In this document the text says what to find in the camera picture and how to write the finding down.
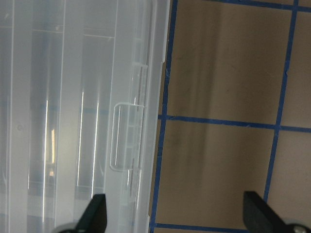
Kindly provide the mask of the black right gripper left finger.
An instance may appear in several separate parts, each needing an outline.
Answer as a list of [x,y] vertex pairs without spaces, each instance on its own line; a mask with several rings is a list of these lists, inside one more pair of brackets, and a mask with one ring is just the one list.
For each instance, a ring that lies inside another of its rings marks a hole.
[[107,228],[105,194],[96,194],[79,219],[74,233],[104,233]]

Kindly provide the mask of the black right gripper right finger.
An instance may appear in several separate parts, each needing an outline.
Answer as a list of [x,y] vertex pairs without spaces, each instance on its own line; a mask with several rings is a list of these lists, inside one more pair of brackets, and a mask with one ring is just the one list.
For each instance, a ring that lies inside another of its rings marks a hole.
[[250,233],[292,232],[255,191],[245,191],[243,194],[243,222]]

